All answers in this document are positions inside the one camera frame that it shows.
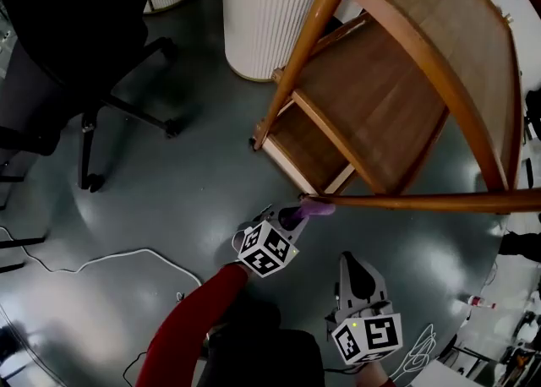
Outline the wooden three-tier cart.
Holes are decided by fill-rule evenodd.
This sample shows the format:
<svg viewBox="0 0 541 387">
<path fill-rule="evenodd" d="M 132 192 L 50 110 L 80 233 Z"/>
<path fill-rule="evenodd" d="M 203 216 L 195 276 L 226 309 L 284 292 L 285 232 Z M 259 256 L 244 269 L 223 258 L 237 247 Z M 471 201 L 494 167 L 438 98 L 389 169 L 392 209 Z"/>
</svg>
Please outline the wooden three-tier cart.
<svg viewBox="0 0 541 387">
<path fill-rule="evenodd" d="M 396 210 L 541 211 L 521 189 L 521 72 L 491 0 L 314 0 L 252 145 L 304 194 Z M 410 194 L 448 118 L 479 193 Z"/>
</svg>

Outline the purple cloth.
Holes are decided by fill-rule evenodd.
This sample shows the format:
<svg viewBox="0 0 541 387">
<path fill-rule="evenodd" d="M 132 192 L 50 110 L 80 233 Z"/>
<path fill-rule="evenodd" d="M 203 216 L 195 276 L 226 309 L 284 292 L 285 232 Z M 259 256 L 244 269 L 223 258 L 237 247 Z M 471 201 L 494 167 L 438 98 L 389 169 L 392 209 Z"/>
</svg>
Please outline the purple cloth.
<svg viewBox="0 0 541 387">
<path fill-rule="evenodd" d="M 336 210 L 334 204 L 319 202 L 313 199 L 303 199 L 296 211 L 299 220 L 310 216 L 332 215 Z"/>
</svg>

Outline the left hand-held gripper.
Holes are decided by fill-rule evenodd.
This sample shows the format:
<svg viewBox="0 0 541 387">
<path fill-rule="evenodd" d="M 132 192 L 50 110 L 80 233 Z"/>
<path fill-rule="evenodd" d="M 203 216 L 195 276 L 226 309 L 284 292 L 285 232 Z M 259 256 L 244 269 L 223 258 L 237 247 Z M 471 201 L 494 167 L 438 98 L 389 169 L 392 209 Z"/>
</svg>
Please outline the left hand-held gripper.
<svg viewBox="0 0 541 387">
<path fill-rule="evenodd" d="M 298 210 L 297 205 L 271 205 L 264 211 L 267 220 L 289 220 Z M 292 239 L 298 239 L 309 222 L 305 216 L 291 230 Z M 238 251 L 238 260 L 257 276 L 265 278 L 284 269 L 299 254 L 292 241 L 284 237 L 270 222 L 262 221 L 246 228 Z"/>
</svg>

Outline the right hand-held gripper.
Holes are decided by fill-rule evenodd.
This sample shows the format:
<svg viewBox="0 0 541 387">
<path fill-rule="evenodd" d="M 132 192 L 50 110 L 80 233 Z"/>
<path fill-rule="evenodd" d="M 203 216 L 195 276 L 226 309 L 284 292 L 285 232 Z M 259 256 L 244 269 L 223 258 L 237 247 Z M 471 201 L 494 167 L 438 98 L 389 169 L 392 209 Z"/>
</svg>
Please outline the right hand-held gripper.
<svg viewBox="0 0 541 387">
<path fill-rule="evenodd" d="M 346 365 L 379 361 L 402 348 L 401 315 L 386 295 L 383 276 L 351 252 L 341 254 L 339 296 L 325 320 Z"/>
</svg>

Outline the person's right forearm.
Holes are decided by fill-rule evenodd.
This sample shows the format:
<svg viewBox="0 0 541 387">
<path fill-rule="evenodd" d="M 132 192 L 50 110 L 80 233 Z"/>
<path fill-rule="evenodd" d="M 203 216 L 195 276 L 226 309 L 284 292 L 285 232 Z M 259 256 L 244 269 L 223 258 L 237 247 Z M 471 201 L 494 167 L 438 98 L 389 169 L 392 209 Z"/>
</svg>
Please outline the person's right forearm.
<svg viewBox="0 0 541 387">
<path fill-rule="evenodd" d="M 396 387 L 379 362 L 367 363 L 355 377 L 356 387 Z"/>
</svg>

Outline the person's left forearm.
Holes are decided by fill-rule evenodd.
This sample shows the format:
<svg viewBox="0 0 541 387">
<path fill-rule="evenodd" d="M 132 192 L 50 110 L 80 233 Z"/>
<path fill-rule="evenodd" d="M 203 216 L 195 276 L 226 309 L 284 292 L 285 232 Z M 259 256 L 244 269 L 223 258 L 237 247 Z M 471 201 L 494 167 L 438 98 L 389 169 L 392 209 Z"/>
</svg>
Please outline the person's left forearm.
<svg viewBox="0 0 541 387">
<path fill-rule="evenodd" d="M 135 387 L 191 387 L 204 339 L 245 287 L 250 270 L 227 264 L 170 312 L 146 352 Z"/>
</svg>

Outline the plastic bottle red label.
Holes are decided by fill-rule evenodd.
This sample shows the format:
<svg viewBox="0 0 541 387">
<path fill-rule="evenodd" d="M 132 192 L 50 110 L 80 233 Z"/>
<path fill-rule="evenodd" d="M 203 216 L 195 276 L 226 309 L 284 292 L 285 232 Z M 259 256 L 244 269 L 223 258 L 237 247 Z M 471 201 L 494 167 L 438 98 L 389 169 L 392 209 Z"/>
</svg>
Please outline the plastic bottle red label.
<svg viewBox="0 0 541 387">
<path fill-rule="evenodd" d="M 484 297 L 476 295 L 466 295 L 464 297 L 464 303 L 474 308 L 489 308 L 496 309 L 496 304 L 486 300 Z"/>
</svg>

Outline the black office chair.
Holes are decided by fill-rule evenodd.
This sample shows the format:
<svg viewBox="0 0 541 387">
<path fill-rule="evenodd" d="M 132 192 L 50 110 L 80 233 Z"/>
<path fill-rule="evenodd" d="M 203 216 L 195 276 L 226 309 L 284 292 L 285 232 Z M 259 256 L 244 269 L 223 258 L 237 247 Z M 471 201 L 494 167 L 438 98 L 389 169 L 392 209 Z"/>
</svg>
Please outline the black office chair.
<svg viewBox="0 0 541 387">
<path fill-rule="evenodd" d="M 541 87 L 528 91 L 525 103 L 525 125 L 531 125 L 537 138 L 541 141 Z"/>
<path fill-rule="evenodd" d="M 111 107 L 173 138 L 178 120 L 162 121 L 117 98 L 114 87 L 156 53 L 174 59 L 166 37 L 148 41 L 147 0 L 0 0 L 17 40 L 0 84 L 0 165 L 19 152 L 51 155 L 73 117 L 81 119 L 78 185 L 98 191 L 89 171 L 97 116 Z"/>
</svg>

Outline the white metal-frame table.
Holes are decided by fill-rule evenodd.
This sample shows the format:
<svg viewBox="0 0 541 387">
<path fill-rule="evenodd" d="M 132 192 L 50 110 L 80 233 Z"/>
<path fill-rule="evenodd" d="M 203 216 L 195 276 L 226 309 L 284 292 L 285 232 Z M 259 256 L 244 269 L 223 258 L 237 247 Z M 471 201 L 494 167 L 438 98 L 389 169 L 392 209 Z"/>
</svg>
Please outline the white metal-frame table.
<svg viewBox="0 0 541 387">
<path fill-rule="evenodd" d="M 516 350 L 501 362 L 454 349 L 440 361 L 481 387 L 541 387 L 541 353 Z"/>
</svg>

